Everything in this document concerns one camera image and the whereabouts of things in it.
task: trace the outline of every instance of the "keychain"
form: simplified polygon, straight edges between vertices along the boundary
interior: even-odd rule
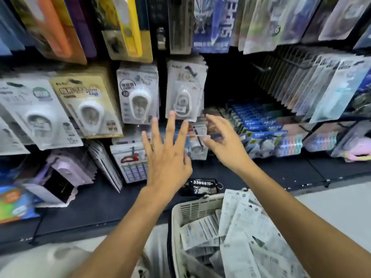
[[[189,179],[179,190],[181,196],[203,196],[218,194],[223,185],[216,179]]]

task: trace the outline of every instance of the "forearm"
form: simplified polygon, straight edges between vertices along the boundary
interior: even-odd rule
[[[144,187],[120,224],[72,278],[130,277],[147,238],[169,201],[164,194]]]
[[[371,277],[371,254],[317,216],[251,160],[238,175],[248,184],[311,277]]]

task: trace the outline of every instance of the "person's right hand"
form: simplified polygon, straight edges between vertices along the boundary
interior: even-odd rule
[[[212,139],[204,138],[205,145],[215,153],[223,165],[235,173],[241,172],[252,160],[246,153],[233,126],[221,116],[207,114],[206,118],[216,125],[217,132],[223,136],[223,140],[218,143]]]

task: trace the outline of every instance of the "black shelf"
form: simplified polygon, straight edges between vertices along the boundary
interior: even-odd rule
[[[345,163],[342,159],[330,158],[326,154],[256,159],[255,162],[290,191],[325,186],[328,180],[371,176],[371,163]],[[217,179],[224,186],[221,192],[246,187],[215,156],[209,156],[206,161],[193,161],[192,166],[192,177]],[[39,218],[0,225],[0,252],[14,252],[34,245],[71,242],[108,234],[132,207],[144,185],[145,182],[130,184],[118,193],[98,173],[93,185],[79,187],[76,199],[68,207],[38,209],[42,212]],[[167,222],[174,205],[193,199],[196,197],[174,196],[159,222]]]

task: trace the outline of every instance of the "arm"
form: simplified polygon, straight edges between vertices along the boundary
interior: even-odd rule
[[[184,121],[173,144],[175,113],[169,115],[162,144],[158,122],[152,121],[153,150],[145,132],[142,141],[148,161],[147,185],[120,224],[98,246],[72,278],[128,278],[144,245],[175,193],[192,174],[191,160],[184,155],[188,122]]]
[[[311,277],[371,277],[371,254],[334,228],[263,172],[246,153],[233,127],[209,115],[222,143],[205,140],[218,159],[248,184]]]

